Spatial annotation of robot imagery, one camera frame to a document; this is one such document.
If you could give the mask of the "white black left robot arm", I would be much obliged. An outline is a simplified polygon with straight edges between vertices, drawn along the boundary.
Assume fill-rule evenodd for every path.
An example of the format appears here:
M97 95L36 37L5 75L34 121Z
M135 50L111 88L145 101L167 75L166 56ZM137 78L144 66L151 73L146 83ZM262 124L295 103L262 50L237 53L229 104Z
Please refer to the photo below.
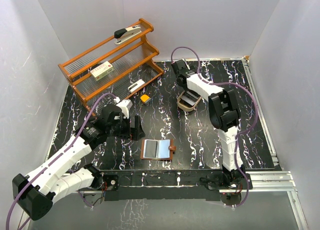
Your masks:
M92 163L69 175L65 173L107 138L138 141L145 136L140 116L135 115L131 126L131 106L129 99L107 104L45 163L27 175L19 173L13 178L13 198L33 221L44 217L57 201L75 191L102 187L103 173Z

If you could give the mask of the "small white black device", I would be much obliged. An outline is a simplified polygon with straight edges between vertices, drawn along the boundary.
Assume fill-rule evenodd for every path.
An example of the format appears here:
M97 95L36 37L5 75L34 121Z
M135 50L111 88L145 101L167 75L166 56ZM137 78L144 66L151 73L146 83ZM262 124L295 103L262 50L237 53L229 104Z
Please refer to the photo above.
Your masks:
M133 83L132 85L130 85L127 90L130 93L135 92L137 89L139 89L141 86L143 86L145 84L145 82L142 79L139 79L138 81L136 81L135 83Z

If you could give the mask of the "orange wooden shelf rack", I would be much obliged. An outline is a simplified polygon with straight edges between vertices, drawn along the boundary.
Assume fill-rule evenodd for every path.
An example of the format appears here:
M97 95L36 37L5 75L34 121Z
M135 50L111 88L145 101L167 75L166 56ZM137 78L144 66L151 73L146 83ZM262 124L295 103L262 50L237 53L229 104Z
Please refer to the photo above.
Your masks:
M107 92L128 99L164 74L153 60L160 52L147 39L147 34L153 31L154 26L140 18L58 64L74 94L88 111Z

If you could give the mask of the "white staples box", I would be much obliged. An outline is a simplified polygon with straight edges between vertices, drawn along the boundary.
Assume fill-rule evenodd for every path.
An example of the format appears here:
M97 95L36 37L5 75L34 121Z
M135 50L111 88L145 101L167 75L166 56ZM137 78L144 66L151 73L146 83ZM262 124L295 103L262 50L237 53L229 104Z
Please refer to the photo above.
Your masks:
M99 81L113 71L114 66L108 61L105 61L92 68L90 73L94 77L95 81Z

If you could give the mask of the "yellow grey eraser block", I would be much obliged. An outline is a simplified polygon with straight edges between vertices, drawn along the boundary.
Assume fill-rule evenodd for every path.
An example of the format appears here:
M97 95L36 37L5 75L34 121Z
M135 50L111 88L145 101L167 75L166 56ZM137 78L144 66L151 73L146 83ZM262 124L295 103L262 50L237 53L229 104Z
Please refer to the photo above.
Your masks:
M151 101L151 97L148 96L147 94L143 94L141 97L140 97L140 100L142 101L143 104L148 104L150 101Z

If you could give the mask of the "brown leather card holder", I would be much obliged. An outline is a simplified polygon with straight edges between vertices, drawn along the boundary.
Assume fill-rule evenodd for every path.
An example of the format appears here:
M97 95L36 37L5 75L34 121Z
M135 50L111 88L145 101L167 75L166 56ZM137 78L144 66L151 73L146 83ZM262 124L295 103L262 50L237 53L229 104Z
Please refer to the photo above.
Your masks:
M157 141L157 157L147 158L145 157L145 142L146 140ZM144 139L142 141L140 158L142 160L157 160L157 161L171 161L173 159L174 152L176 151L176 146L174 145L173 139Z

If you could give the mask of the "grey credit card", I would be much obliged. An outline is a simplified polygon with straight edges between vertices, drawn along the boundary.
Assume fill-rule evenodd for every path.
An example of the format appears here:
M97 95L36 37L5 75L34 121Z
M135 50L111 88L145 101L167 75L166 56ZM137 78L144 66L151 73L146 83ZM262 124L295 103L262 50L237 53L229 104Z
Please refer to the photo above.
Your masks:
M146 140L144 146L145 146L145 150L144 150L145 158L157 157L158 142L156 140Z

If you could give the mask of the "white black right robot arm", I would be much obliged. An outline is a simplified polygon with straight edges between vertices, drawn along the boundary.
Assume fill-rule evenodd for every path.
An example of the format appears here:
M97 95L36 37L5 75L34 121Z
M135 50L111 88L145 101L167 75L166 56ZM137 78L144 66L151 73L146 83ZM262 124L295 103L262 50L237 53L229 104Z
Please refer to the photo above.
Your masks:
M235 188L243 177L243 161L236 139L241 113L235 92L204 80L200 74L189 69L183 59L173 61L171 66L178 86L207 101L209 119L218 131L221 144L223 184L230 189Z

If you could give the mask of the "aluminium frame rail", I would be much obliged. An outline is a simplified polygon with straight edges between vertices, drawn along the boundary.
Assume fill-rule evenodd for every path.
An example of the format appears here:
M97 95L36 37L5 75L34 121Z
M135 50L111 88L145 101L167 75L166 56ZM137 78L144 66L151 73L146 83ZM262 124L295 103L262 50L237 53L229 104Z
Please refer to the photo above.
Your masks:
M258 115L259 115L259 119L267 140L272 162L273 164L276 164L276 167L279 167L280 163L278 160L276 149L274 147L271 134L267 127L263 112L261 110L258 95L253 83L253 78L249 68L249 56L245 55L241 60L244 67L244 71L248 79L251 92L254 95L258 104ZM251 190L252 192L286 192L298 229L309 230L309 227L308 227L308 224L307 224L307 221L298 197L298 190L297 190L291 171L260 170L260 171L249 171L249 173L251 174L251 177L252 177L252 185L253 185L253 189Z

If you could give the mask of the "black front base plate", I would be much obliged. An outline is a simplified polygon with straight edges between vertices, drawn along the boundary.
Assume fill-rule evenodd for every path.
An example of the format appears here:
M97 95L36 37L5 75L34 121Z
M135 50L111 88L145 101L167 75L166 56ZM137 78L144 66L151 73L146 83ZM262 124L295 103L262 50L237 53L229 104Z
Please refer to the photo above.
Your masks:
M117 170L105 171L105 201L188 200L219 201L225 190L221 170Z

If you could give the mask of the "black white stapler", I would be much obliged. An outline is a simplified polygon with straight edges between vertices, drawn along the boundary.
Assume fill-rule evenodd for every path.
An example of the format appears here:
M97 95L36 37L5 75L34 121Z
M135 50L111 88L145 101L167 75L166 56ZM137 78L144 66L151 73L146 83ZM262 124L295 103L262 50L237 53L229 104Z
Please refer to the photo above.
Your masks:
M116 30L114 32L114 43L116 45L120 45L122 43L125 43L129 39L133 38L134 36L140 34L141 26L140 25L134 25L127 28L122 28L119 30Z

